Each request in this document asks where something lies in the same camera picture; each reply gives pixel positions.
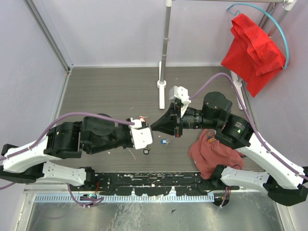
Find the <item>blue tagged key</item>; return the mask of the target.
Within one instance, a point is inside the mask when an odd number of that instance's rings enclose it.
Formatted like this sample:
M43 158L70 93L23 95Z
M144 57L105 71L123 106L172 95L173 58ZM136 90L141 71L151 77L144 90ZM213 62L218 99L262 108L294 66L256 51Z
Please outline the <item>blue tagged key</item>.
M162 139L161 140L161 143L164 144L164 145L168 145L168 144L170 144L170 142L171 142L171 139Z

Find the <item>metal keyring with keys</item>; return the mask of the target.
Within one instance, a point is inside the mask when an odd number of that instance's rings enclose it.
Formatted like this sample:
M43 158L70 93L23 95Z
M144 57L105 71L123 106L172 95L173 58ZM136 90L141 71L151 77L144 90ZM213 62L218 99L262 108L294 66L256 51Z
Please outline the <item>metal keyring with keys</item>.
M145 148L143 148L142 152L145 155L148 155L150 153L151 148L149 146L146 146Z

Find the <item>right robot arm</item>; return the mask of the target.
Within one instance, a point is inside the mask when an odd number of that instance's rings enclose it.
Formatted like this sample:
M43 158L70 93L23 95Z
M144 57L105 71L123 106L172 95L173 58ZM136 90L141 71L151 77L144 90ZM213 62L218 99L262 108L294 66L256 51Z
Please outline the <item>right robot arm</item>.
M304 184L307 183L307 167L288 162L281 154L272 156L274 149L258 140L260 135L253 131L250 123L231 114L232 102L222 93L207 93L200 110L188 107L182 114L182 107L183 103L175 99L167 112L151 124L151 129L180 137L184 129L211 128L215 131L215 139L221 144L243 153L264 169L263 172L250 172L219 164L210 176L215 189L221 190L225 186L245 187L263 192L285 206L306 201L308 189ZM288 162L295 172L280 160Z

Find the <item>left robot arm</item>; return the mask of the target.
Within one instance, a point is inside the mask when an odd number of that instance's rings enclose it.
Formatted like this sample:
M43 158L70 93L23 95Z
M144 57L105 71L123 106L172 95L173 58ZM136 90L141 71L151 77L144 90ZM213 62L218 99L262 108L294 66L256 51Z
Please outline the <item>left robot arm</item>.
M152 130L143 117L122 121L106 114L78 112L83 116L81 121L60 123L74 115L68 113L57 118L36 141L27 145L4 145L0 178L21 184L49 180L90 191L97 183L94 169L70 168L54 162L119 147L146 150L153 143Z

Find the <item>red tagged key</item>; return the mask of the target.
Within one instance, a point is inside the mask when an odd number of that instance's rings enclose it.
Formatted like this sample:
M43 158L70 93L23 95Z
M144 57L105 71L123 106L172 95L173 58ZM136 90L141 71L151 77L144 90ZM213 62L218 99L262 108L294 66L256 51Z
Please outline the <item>red tagged key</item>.
M139 120L141 120L142 122L146 122L146 119L143 116L140 116Z

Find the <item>white pole base foot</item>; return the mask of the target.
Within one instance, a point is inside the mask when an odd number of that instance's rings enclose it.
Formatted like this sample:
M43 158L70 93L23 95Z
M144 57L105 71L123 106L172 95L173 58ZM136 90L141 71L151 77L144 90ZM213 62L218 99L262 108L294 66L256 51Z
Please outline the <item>white pole base foot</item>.
M158 81L156 83L156 86L159 91L159 109L165 109L165 87L167 85L167 82L165 80L161 80L161 69L162 69L162 62L159 62L159 75L158 75Z

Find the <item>maroon printed t-shirt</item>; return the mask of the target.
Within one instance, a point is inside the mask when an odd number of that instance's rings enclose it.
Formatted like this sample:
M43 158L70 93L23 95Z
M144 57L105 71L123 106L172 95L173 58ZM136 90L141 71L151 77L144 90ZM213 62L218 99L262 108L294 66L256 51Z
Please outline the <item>maroon printed t-shirt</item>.
M243 154L221 144L215 138L213 129L204 129L188 150L196 168L203 179L207 180L214 173L217 165L224 165L235 169L243 169Z

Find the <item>black mounting plate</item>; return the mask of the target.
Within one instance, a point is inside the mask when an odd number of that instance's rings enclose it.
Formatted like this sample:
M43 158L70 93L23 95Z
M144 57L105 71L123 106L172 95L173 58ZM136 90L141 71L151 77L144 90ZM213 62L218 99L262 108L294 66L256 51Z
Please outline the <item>black mounting plate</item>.
M225 186L205 180L199 172L129 172L96 173L88 185L72 186L73 192L96 191L99 195L166 196L175 190L176 196L199 196L225 190Z

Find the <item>red cloth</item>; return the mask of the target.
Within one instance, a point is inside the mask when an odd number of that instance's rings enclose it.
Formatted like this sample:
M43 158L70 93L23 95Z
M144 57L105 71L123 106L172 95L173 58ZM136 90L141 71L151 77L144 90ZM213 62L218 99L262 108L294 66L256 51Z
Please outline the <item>red cloth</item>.
M269 36L248 16L232 19L232 44L221 65L235 72L256 97L282 70L286 58Z

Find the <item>metal rack pole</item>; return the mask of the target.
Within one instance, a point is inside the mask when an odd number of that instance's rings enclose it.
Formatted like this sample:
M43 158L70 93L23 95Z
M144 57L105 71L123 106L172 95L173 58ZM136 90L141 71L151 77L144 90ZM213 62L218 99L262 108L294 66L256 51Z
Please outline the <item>metal rack pole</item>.
M164 83L165 78L165 67L166 67L166 60L167 60L167 46L168 46L168 36L169 36L169 26L170 26L170 16L171 16L171 7L172 7L172 0L166 1L166 13L165 13L165 24L164 24L164 37L163 37L163 47L162 47L162 55L160 61L160 69L159 69L159 83Z

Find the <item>aluminium corner profile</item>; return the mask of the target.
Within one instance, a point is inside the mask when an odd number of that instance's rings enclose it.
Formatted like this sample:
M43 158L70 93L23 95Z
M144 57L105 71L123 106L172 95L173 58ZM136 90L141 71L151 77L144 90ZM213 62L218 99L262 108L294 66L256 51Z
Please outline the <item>aluminium corner profile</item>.
M63 66L64 70L69 73L71 71L71 65L65 59L63 52L60 50L57 42L55 41L51 31L48 28L45 20L43 19L41 13L39 12L38 8L36 7L33 0L24 0L25 5L29 9L30 13L32 14L34 20L38 24L41 32L43 33L45 39L47 40L48 44L50 45L51 49L53 50L54 54L60 61L61 65Z

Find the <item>blue clothes hanger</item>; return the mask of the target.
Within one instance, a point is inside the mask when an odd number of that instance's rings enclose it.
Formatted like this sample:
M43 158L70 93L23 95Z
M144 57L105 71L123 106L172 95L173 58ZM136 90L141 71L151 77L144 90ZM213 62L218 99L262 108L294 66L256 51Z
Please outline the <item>blue clothes hanger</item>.
M289 59L290 59L290 52L289 52L289 46L288 46L288 42L287 42L286 36L285 36L281 26L279 25L279 23L271 16L271 14L269 14L268 12L266 12L265 10L260 8L259 6L254 5L254 4L250 4L250 3L235 3L235 4L232 4L231 6L229 6L227 8L227 11L229 13L231 13L233 16L239 15L241 13L239 10L237 10L235 13L233 13L231 11L232 7L238 6L238 5L252 7L254 9L262 12L265 16L267 16L274 23L274 25L278 29L278 31L279 31L279 33L280 33L280 35L282 37L283 43L284 43L284 47L285 47L285 64L283 66L283 69L286 69L288 67L288 63L289 63Z

